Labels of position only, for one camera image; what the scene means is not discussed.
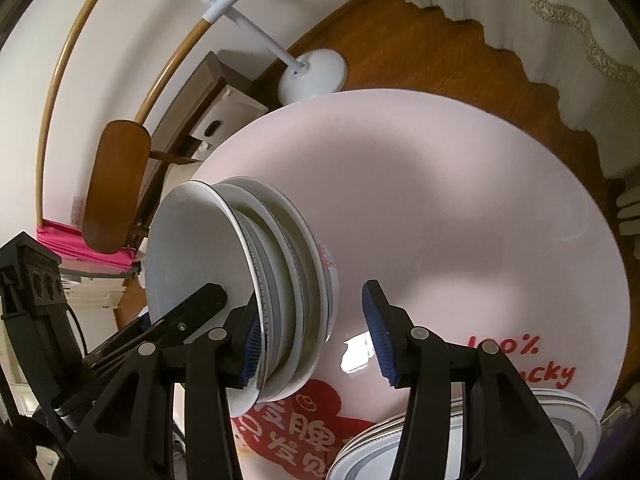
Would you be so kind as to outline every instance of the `metal pin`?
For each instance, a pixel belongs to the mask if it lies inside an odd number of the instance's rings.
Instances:
[[[411,337],[414,339],[427,339],[429,337],[429,331],[423,326],[414,326],[411,329]]]
[[[226,337],[226,330],[222,327],[209,330],[209,339],[212,341],[221,341]]]
[[[138,347],[138,353],[140,355],[151,355],[155,351],[156,345],[154,345],[151,341],[146,341]]]
[[[498,350],[500,350],[500,347],[498,346],[498,343],[496,343],[495,341],[484,341],[482,343],[482,350],[484,350],[488,354],[493,355],[498,353]]]

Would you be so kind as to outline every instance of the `lace curtain trim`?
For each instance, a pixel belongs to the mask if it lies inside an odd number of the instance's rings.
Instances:
[[[633,67],[617,62],[593,37],[587,17],[574,7],[548,0],[529,0],[532,10],[543,20],[574,28],[582,37],[589,62],[604,77],[619,82],[640,94],[640,74]]]

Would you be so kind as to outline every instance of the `lamp base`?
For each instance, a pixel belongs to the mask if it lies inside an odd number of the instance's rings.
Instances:
[[[335,50],[312,50],[298,61],[304,65],[300,72],[287,67],[280,78],[278,99],[283,105],[337,92],[347,79],[347,63]]]

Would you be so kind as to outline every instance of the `white plate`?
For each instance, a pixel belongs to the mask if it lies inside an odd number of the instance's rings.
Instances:
[[[582,475],[600,443],[598,419],[583,405],[570,400],[541,400],[540,404],[574,460],[578,475]]]
[[[278,292],[275,277],[269,264],[269,257],[265,244],[268,243],[264,236],[258,234],[259,227],[241,212],[234,210],[238,222],[244,229],[246,236],[254,244],[256,259],[254,266],[258,277],[263,276],[264,280],[260,280],[261,295],[263,297],[263,314],[264,314],[264,338],[266,340],[266,377],[273,372],[277,366],[278,352],[276,347],[280,341],[280,310],[275,307],[278,302]]]
[[[396,460],[402,427],[360,444],[339,458],[329,469],[326,480],[388,480]],[[450,420],[449,453],[444,480],[460,475],[462,416]]]
[[[584,400],[578,397],[571,392],[566,390],[553,390],[551,388],[532,388],[531,391],[534,393],[536,398],[542,402],[542,400],[567,400],[569,402],[573,402],[575,404],[580,404],[584,406],[584,408],[593,415],[593,418],[598,419],[598,415],[594,409],[588,405]]]
[[[258,398],[265,379],[264,276],[255,267],[253,242],[235,213],[207,184],[189,181],[172,190],[158,207],[149,232],[145,266],[149,316],[156,322],[206,283],[227,294],[226,307],[186,342],[222,326],[232,308],[244,306],[256,291],[262,358],[256,375],[243,390],[227,389],[229,410],[239,416]]]
[[[324,282],[327,288],[327,299],[329,305],[326,340],[329,341],[331,333],[334,331],[335,318],[338,316],[338,300],[340,299],[338,269],[335,267],[334,259],[326,245],[316,240],[316,248],[318,249],[320,260],[322,261],[322,272],[324,273]]]
[[[581,475],[593,458],[600,441],[600,425],[581,399],[549,400],[548,390],[536,398],[549,416],[574,465]],[[391,474],[404,416],[394,416],[363,431],[338,453],[327,480],[382,480]],[[456,480],[460,474],[462,453],[462,411],[452,403],[449,454],[445,480]]]
[[[305,335],[300,364],[279,397],[284,398],[298,391],[311,377],[326,340],[328,326],[328,294],[324,280],[324,270],[316,242],[300,213],[279,191],[267,184],[248,177],[236,177],[231,182],[250,192],[264,202],[278,219],[293,244],[302,263],[308,290],[308,324],[305,321]]]
[[[276,276],[280,311],[283,320],[282,333],[290,333],[290,339],[283,341],[288,352],[287,360],[280,365],[267,378],[266,384],[260,393],[259,402],[278,400],[280,391],[289,384],[302,355],[303,331],[306,316],[306,299],[302,291],[302,271],[298,256],[294,253],[293,246],[281,225],[269,208],[254,195],[242,187],[233,184],[233,179],[224,181],[214,186],[224,191],[225,199],[238,211],[241,211],[254,221],[262,221],[274,236],[279,251],[284,258],[286,268]]]

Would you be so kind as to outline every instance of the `wooden floor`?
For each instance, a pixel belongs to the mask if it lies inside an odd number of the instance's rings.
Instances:
[[[502,117],[548,147],[575,173],[617,233],[615,199],[622,182],[604,179],[596,143],[587,132],[562,124],[556,89],[529,82],[513,52],[485,45],[482,25],[452,22],[438,8],[418,9],[404,0],[355,0],[339,14],[306,35],[292,53],[321,47],[340,52],[349,67],[345,90],[420,90]],[[283,70],[276,64],[255,82],[254,96],[270,107],[277,107],[276,85]],[[616,392],[621,395],[640,380],[640,262],[632,256],[632,240],[616,238],[632,300],[629,345]]]

